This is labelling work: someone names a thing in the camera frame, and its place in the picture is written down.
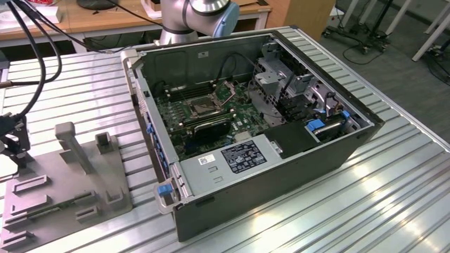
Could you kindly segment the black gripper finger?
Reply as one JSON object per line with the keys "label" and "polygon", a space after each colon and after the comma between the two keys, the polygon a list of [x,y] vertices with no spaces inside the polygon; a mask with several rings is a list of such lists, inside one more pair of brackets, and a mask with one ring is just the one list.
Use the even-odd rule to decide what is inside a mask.
{"label": "black gripper finger", "polygon": [[11,152],[9,157],[17,164],[19,169],[25,169],[27,164],[32,161],[32,157],[28,154],[31,143],[27,126],[27,117],[21,117],[15,129],[9,132],[9,135],[17,138],[16,140],[9,138],[8,149]]}

